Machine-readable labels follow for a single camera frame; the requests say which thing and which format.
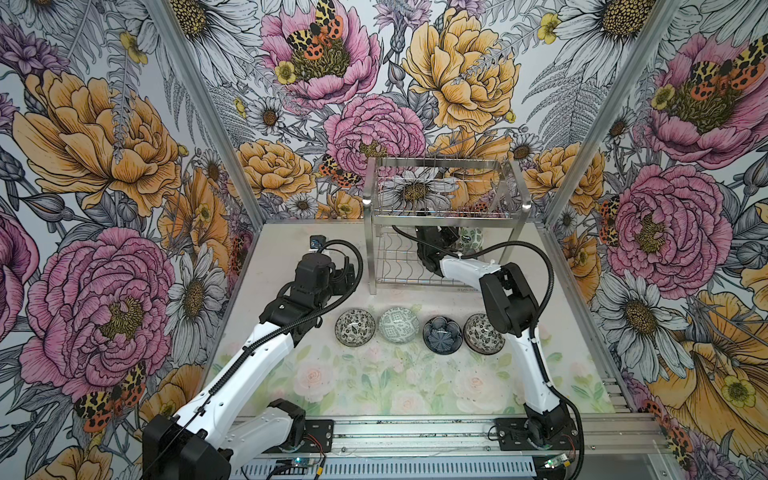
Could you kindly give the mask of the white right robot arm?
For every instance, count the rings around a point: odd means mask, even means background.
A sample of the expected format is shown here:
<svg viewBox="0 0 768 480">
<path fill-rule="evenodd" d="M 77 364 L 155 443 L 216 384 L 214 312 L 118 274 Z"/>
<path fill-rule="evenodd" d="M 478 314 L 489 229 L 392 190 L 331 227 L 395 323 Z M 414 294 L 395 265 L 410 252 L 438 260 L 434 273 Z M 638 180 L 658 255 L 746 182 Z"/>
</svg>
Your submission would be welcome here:
<svg viewBox="0 0 768 480">
<path fill-rule="evenodd" d="M 492 327 L 511 343 L 524 387 L 528 441 L 538 449 L 545 449 L 568 434 L 575 446 L 582 447 L 584 432 L 580 412 L 557 390 L 540 347 L 539 323 L 552 297 L 555 281 L 548 255 L 540 247 L 521 240 L 507 240 L 463 255 L 452 248 L 458 239 L 456 227 L 417 226 L 415 232 L 412 240 L 417 243 L 421 264 L 442 278 L 479 291 Z M 542 260 L 547 286 L 541 300 L 536 298 L 518 264 L 479 259 L 507 247 L 526 249 Z"/>
</svg>

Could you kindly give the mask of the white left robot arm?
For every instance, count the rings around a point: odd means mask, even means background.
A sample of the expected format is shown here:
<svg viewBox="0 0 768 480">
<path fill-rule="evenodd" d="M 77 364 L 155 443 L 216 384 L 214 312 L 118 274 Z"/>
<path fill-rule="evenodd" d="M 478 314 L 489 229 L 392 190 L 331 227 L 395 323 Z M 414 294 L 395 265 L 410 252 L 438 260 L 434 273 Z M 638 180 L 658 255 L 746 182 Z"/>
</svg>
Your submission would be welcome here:
<svg viewBox="0 0 768 480">
<path fill-rule="evenodd" d="M 304 254 L 293 281 L 264 307 L 239 355 L 174 414 L 146 425 L 143 478 L 227 479 L 255 456 L 302 441 L 305 413 L 285 400 L 271 403 L 254 420 L 235 421 L 270 372 L 357 290 L 364 260 L 354 245 L 343 245 L 351 253 L 342 265 L 323 249 Z"/>
</svg>

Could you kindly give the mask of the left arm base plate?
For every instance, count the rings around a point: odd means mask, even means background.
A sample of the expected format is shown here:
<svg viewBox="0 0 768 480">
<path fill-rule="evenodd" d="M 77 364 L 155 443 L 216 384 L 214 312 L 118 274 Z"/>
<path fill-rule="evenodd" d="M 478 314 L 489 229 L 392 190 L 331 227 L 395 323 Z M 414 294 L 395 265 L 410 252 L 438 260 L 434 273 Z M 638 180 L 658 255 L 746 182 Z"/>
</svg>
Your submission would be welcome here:
<svg viewBox="0 0 768 480">
<path fill-rule="evenodd" d="M 330 419 L 295 421 L 285 442 L 278 446 L 282 452 L 329 453 L 332 449 L 335 422 Z"/>
</svg>

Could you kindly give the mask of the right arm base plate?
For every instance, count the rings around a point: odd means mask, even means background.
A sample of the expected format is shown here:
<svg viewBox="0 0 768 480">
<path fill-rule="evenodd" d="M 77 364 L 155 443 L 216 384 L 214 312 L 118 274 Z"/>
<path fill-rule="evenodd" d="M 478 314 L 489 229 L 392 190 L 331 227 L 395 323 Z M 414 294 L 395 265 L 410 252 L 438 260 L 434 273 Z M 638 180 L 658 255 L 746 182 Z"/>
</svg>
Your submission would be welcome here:
<svg viewBox="0 0 768 480">
<path fill-rule="evenodd" d="M 492 426 L 486 432 L 486 438 L 496 442 L 502 451 L 545 451 L 564 450 L 575 452 L 580 443 L 578 430 L 573 421 L 565 423 L 565 427 L 545 440 L 536 444 L 533 435 L 527 427 L 528 420 L 523 417 L 501 417 L 493 420 Z"/>
</svg>

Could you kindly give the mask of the green leaf pattern bowl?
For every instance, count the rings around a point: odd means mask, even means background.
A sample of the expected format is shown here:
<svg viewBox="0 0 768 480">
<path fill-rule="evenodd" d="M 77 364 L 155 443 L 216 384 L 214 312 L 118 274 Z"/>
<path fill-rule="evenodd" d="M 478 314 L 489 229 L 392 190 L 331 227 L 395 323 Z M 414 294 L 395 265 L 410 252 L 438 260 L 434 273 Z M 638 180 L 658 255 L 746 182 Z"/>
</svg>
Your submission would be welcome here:
<svg viewBox="0 0 768 480">
<path fill-rule="evenodd" d="M 463 255 L 470 255 L 480 251 L 483 248 L 483 232 L 481 228 L 459 228 L 459 240 L 457 241 L 457 249 Z"/>
</svg>

